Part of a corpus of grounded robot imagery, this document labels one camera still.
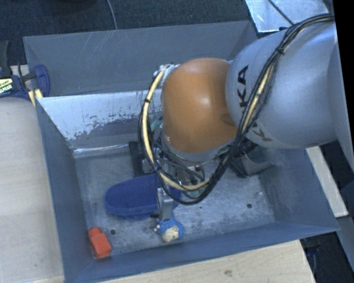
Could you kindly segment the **pale grey metal gripper finger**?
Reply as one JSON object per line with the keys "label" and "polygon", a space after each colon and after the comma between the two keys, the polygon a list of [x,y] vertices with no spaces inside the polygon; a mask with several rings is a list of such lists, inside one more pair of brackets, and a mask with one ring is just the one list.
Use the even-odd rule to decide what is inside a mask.
{"label": "pale grey metal gripper finger", "polygon": [[165,207],[166,207],[166,217],[167,219],[172,219],[172,214],[173,214],[173,199],[170,197],[169,193],[167,193],[165,190],[163,190],[164,194],[164,202],[165,202]]}
{"label": "pale grey metal gripper finger", "polygon": [[164,198],[164,189],[158,188],[157,189],[157,199],[158,199],[158,208],[159,208],[159,219],[160,221],[167,220],[167,213],[166,213],[166,203]]}

